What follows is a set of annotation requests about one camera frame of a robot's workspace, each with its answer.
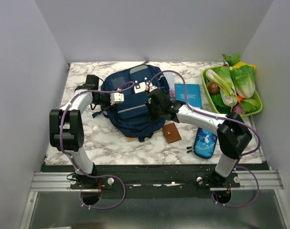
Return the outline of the brown leather wallet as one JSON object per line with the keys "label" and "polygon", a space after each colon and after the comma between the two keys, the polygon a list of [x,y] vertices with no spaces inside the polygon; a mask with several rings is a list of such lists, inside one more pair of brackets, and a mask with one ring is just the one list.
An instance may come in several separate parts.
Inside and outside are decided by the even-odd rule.
{"label": "brown leather wallet", "polygon": [[162,127],[162,131],[166,139],[166,142],[169,144],[176,141],[180,141],[182,139],[175,123],[169,123],[164,125]]}

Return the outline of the navy blue student backpack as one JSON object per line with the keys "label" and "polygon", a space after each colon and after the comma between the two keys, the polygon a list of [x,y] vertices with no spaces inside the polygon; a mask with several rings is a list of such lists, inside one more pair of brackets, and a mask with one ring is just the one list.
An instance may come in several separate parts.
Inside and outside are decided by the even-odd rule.
{"label": "navy blue student backpack", "polygon": [[124,83],[133,81],[135,86],[123,92],[124,102],[112,105],[106,111],[102,111],[113,126],[124,136],[138,138],[143,142],[146,137],[151,138],[153,133],[161,129],[165,124],[165,119],[159,118],[150,121],[145,103],[148,100],[145,87],[147,82],[162,89],[170,98],[169,85],[166,77],[160,73],[161,69],[149,64],[141,64],[123,71],[109,75],[103,82],[103,91],[115,91],[122,87],[129,87]]}

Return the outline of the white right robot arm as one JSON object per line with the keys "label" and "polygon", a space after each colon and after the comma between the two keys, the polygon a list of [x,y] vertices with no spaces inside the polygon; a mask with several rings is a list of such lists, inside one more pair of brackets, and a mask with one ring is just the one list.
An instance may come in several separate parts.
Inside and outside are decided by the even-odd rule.
{"label": "white right robot arm", "polygon": [[252,139],[241,116],[235,112],[225,115],[203,111],[178,100],[172,102],[159,88],[151,90],[147,95],[149,99],[146,105],[151,120],[163,118],[190,124],[217,135],[222,154],[211,176],[212,183],[217,187],[228,183],[229,175]]}

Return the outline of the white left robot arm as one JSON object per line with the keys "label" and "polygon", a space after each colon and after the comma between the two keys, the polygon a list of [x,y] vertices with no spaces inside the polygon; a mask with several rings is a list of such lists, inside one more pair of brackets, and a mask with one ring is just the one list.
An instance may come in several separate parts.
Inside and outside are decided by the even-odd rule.
{"label": "white left robot arm", "polygon": [[86,188],[94,188],[99,179],[95,164],[83,148],[85,134],[81,114],[88,106],[94,110],[99,105],[103,111],[111,107],[110,94],[96,92],[100,81],[98,76],[88,74],[86,82],[75,88],[73,98],[62,108],[49,113],[50,144],[72,162],[75,172],[70,181]]}

